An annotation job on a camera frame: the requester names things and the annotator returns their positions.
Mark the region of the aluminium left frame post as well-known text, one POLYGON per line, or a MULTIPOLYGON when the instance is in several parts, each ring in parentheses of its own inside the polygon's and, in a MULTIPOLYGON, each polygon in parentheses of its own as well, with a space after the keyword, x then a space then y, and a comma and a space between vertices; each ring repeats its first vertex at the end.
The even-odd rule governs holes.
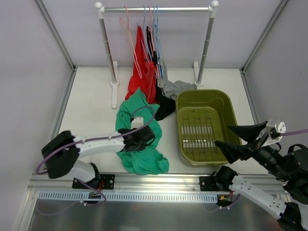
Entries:
POLYGON ((58 45, 65 61, 67 62, 68 66, 72 71, 75 70, 76 65, 74 64, 48 10, 47 7, 45 6, 44 2, 42 0, 34 0, 35 5, 37 6, 40 14, 42 15, 42 18, 44 19, 45 23, 47 24, 48 29, 50 30, 53 38, 56 41, 56 44, 58 45))

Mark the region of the aluminium frame post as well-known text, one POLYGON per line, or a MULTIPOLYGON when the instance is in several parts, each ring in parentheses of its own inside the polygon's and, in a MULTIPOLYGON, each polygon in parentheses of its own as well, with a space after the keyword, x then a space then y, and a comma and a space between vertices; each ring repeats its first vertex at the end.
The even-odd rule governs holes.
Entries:
POLYGON ((250 64, 252 63, 254 57, 257 55, 258 51, 260 50, 261 46, 265 42, 266 38, 273 30, 275 24, 279 20, 280 16, 282 15, 283 11, 285 10, 286 6, 288 5, 289 0, 281 0, 278 6, 275 8, 272 16, 270 17, 269 21, 267 22, 265 28, 263 29, 261 35, 259 36, 256 44, 254 45, 253 49, 251 50, 248 58, 246 59, 244 65, 241 68, 241 71, 245 73, 249 68, 250 64))
POLYGON ((42 18, 44 19, 45 23, 47 24, 48 29, 50 30, 53 38, 56 41, 56 44, 58 45, 65 61, 67 62, 68 66, 72 71, 75 70, 76 65, 74 64, 48 10, 47 7, 45 6, 44 2, 42 0, 34 0, 35 5, 37 6, 40 14, 42 15, 42 18))

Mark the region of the black tank top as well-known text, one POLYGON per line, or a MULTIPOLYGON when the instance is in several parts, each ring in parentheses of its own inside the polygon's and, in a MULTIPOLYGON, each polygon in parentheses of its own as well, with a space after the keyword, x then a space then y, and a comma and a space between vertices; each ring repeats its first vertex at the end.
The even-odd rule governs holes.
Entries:
MULTIPOLYGON (((147 45, 150 48, 150 55, 154 64, 157 64, 157 54, 156 49, 154 48, 154 42, 152 39, 152 33, 150 28, 146 27, 146 38, 147 38, 147 45)), ((159 104, 159 108, 156 111, 155 119, 157 121, 163 120, 167 116, 171 115, 175 109, 175 101, 173 99, 167 98, 162 94, 162 89, 158 87, 157 83, 155 83, 156 89, 156 101, 159 104)))

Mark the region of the red tank top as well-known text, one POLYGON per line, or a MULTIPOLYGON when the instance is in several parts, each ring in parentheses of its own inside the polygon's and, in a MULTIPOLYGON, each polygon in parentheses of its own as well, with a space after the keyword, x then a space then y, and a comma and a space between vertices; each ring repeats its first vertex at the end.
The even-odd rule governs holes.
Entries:
POLYGON ((146 45, 144 44, 142 28, 137 26, 137 37, 133 53, 133 74, 128 84, 128 92, 125 100, 128 100, 137 89, 140 89, 145 94, 149 104, 159 104, 156 100, 156 68, 154 63, 145 54, 145 48, 146 45))

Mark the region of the aluminium right frame post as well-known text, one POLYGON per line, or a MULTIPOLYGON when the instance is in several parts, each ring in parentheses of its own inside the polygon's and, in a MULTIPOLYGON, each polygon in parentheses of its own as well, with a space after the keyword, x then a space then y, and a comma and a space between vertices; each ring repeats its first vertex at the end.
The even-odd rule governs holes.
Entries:
POLYGON ((245 73, 249 68, 250 64, 252 63, 254 57, 257 55, 258 51, 260 50, 261 46, 265 42, 266 38, 273 30, 275 24, 279 20, 280 16, 282 15, 283 11, 285 10, 286 6, 288 5, 289 0, 281 0, 278 6, 275 8, 272 16, 270 17, 269 21, 267 22, 265 28, 263 29, 261 35, 259 36, 256 44, 254 45, 253 49, 251 50, 248 58, 246 59, 244 65, 241 68, 241 71, 245 73))

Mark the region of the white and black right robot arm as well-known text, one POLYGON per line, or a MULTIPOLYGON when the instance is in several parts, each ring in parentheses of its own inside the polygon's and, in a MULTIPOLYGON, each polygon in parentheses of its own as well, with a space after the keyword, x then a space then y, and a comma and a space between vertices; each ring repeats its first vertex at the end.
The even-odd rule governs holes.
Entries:
POLYGON ((230 190, 249 199, 275 218, 285 231, 306 231, 308 229, 308 148, 294 144, 286 155, 272 148, 279 144, 284 136, 306 133, 307 130, 287 132, 281 121, 269 120, 257 125, 229 126, 235 135, 246 141, 245 145, 236 145, 224 141, 215 141, 226 160, 232 164, 237 160, 250 158, 257 161, 277 181, 283 183, 283 189, 292 198, 284 202, 269 193, 250 184, 230 167, 222 166, 215 175, 215 186, 221 190, 230 190))

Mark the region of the silver and white clothes rack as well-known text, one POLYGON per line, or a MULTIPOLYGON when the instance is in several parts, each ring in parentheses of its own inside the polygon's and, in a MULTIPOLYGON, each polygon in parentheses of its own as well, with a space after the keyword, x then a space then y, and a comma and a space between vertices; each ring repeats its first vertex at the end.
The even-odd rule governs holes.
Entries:
POLYGON ((219 2, 217 0, 214 0, 211 2, 211 4, 207 7, 143 7, 143 8, 118 8, 118 7, 104 7, 102 3, 96 2, 95 3, 95 9, 98 15, 100 28, 103 36, 103 44, 107 56, 107 61, 109 65, 109 70, 111 74, 111 81, 110 86, 112 89, 111 93, 111 108, 116 109, 118 107, 118 87, 119 87, 119 80, 118 80, 118 64, 116 61, 113 61, 109 40, 107 36, 107 31, 105 27, 104 22, 104 15, 106 13, 178 13, 178 12, 208 12, 209 13, 209 20, 207 25, 207 31, 205 36, 205 42, 204 47, 202 51, 201 56, 201 62, 194 62, 193 63, 193 70, 195 75, 195 81, 194 83, 197 85, 197 87, 200 89, 203 86, 202 78, 203 78, 203 72, 205 67, 205 62, 207 58, 208 53, 208 47, 210 44, 210 38, 212 33, 212 28, 214 24, 214 19, 217 13, 217 8, 219 6, 219 2))

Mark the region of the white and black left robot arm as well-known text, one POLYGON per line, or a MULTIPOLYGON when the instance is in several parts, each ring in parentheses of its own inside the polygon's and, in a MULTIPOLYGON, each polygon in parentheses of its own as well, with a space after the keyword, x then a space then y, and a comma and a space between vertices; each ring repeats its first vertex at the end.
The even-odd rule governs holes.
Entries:
POLYGON ((108 152, 142 151, 152 144, 155 134, 149 126, 140 128, 121 128, 103 136, 81 137, 65 130, 46 144, 42 150, 44 172, 51 179, 66 175, 73 177, 86 187, 102 189, 102 179, 94 163, 85 163, 80 159, 86 156, 108 152))

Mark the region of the olive green plastic basket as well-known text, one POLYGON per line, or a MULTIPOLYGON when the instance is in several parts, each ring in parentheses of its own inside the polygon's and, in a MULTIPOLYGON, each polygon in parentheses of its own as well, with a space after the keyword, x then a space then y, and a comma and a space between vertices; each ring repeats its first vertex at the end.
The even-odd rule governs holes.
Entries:
POLYGON ((189 167, 226 164, 215 141, 242 144, 228 128, 237 121, 231 100, 222 91, 183 91, 176 98, 176 114, 180 159, 189 167))

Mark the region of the grey tank top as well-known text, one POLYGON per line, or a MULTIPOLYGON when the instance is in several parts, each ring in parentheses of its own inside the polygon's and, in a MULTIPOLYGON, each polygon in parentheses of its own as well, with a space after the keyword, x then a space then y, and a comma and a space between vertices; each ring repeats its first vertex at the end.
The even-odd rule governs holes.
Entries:
POLYGON ((197 86, 196 84, 191 84, 188 82, 184 82, 181 80, 177 80, 175 82, 171 82, 168 79, 168 74, 167 74, 167 66, 164 62, 164 60, 161 58, 159 61, 159 66, 162 71, 162 94, 163 96, 176 100, 177 96, 186 90, 196 90, 197 86))

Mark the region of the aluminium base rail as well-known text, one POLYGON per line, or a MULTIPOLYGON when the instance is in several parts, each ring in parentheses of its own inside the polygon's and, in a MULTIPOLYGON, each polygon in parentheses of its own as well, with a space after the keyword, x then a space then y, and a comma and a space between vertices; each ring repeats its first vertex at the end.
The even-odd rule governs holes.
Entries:
MULTIPOLYGON (((129 173, 115 173, 115 192, 164 192, 194 193, 200 191, 200 174, 162 174, 138 176, 129 173)), ((283 182, 270 175, 243 175, 246 182, 273 195, 288 194, 283 182)), ((47 175, 33 174, 28 184, 29 190, 72 190, 73 178, 50 179, 47 175)))

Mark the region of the green tank top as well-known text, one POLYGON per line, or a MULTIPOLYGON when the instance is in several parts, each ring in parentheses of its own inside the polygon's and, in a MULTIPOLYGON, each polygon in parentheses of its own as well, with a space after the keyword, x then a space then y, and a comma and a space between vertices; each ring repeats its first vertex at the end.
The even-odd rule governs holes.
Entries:
POLYGON ((157 112, 159 105, 149 104, 141 89, 137 89, 133 95, 120 105, 116 115, 115 129, 131 128, 132 117, 142 117, 144 123, 150 121, 149 127, 155 135, 155 140, 142 151, 117 152, 122 160, 125 170, 137 175, 157 175, 169 171, 169 161, 156 147, 162 138, 162 129, 153 114, 157 112))

